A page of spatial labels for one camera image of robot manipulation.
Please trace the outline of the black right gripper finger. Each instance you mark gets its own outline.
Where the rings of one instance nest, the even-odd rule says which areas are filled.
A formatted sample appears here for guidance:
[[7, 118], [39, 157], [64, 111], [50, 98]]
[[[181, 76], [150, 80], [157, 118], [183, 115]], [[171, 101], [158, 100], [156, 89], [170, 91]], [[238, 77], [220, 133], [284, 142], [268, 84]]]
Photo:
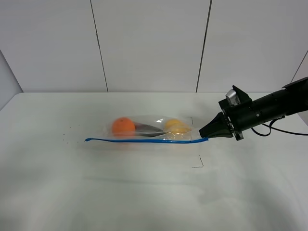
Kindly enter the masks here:
[[232, 138], [233, 131], [228, 118], [219, 112], [215, 118], [199, 130], [202, 138]]

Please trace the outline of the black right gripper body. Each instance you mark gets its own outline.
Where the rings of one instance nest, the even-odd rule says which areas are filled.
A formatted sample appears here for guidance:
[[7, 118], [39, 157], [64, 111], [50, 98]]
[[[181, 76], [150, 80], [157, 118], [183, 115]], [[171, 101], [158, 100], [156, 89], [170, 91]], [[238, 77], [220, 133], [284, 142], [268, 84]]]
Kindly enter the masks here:
[[241, 104], [239, 102], [236, 102], [237, 98], [228, 98], [219, 101], [220, 108], [224, 114], [224, 116], [228, 120], [228, 125], [231, 128], [231, 131], [233, 135], [235, 136], [236, 140], [242, 140], [243, 133], [238, 128], [237, 125], [237, 118], [239, 117], [239, 110], [241, 109]]

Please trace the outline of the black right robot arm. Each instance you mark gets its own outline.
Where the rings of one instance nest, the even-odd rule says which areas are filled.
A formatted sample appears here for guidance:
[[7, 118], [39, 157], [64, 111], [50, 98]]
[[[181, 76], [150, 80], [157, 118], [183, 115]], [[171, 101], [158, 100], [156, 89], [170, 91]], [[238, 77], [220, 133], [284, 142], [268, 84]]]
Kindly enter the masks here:
[[202, 138], [232, 138], [242, 140], [242, 132], [308, 110], [308, 78], [302, 78], [257, 100], [233, 85], [226, 98], [218, 102], [221, 108], [215, 118], [199, 130]]

